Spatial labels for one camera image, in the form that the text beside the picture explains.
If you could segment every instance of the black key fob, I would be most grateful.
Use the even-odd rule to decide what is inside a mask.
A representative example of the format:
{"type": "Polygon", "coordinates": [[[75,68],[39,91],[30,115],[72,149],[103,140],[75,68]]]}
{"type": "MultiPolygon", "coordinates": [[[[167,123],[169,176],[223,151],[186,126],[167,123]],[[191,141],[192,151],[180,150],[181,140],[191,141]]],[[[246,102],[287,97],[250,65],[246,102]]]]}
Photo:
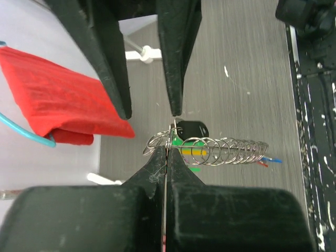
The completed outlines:
{"type": "Polygon", "coordinates": [[[209,131],[205,124],[201,121],[180,121],[176,124],[177,135],[183,141],[188,138],[208,138],[209,131]]]}

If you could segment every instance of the red towel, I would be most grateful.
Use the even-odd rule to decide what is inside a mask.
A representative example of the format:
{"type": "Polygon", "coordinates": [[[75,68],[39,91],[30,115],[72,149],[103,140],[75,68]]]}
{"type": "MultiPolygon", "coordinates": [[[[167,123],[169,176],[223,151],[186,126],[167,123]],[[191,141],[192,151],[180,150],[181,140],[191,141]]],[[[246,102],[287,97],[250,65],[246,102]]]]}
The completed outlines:
{"type": "Polygon", "coordinates": [[[99,80],[9,47],[0,65],[14,100],[39,136],[58,143],[91,144],[93,134],[133,138],[99,80]]]}

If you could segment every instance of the blue cable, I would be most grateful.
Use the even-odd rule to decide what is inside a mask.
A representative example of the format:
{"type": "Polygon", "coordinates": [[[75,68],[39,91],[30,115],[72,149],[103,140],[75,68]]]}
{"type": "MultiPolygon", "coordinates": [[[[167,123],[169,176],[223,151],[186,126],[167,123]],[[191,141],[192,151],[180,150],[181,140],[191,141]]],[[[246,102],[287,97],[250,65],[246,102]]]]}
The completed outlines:
{"type": "Polygon", "coordinates": [[[25,136],[28,139],[31,139],[35,142],[44,144],[44,145],[52,147],[52,148],[54,148],[56,146],[55,139],[51,134],[50,134],[50,140],[49,140],[49,139],[43,138],[42,136],[39,136],[37,134],[31,133],[31,132],[25,130],[24,128],[20,127],[19,125],[17,125],[15,122],[10,120],[9,118],[5,117],[2,113],[0,113],[0,121],[2,121],[5,125],[9,126],[14,131],[16,131],[17,133],[25,136]]]}
{"type": "Polygon", "coordinates": [[[271,157],[264,156],[261,160],[274,162],[274,163],[282,163],[281,159],[273,159],[271,157]]]}

